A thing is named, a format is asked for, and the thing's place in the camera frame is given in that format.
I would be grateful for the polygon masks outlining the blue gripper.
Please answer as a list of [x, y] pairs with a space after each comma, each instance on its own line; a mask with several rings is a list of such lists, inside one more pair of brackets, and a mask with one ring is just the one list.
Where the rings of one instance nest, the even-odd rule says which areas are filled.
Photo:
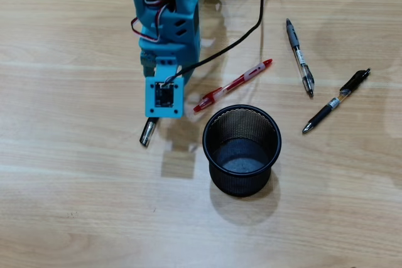
[[158, 56], [173, 56], [185, 68], [199, 61], [199, 10], [181, 14], [169, 9], [148, 9], [139, 39], [145, 77], [153, 77]]

